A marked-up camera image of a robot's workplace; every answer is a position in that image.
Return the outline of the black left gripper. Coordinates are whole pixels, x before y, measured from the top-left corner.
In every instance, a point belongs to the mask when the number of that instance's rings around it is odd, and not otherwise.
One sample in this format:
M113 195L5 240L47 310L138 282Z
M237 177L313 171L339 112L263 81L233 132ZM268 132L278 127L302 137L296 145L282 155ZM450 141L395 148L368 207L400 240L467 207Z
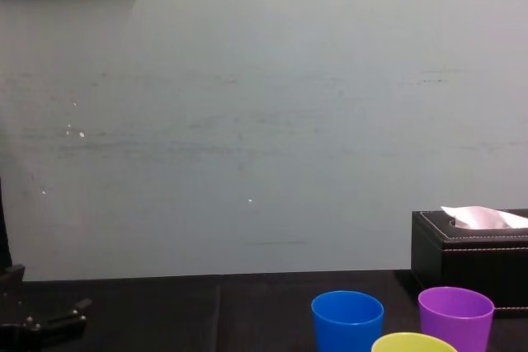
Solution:
M1 351L42 351L83 336L92 300L85 298L50 316L27 314L22 318L22 284L26 267L1 270Z

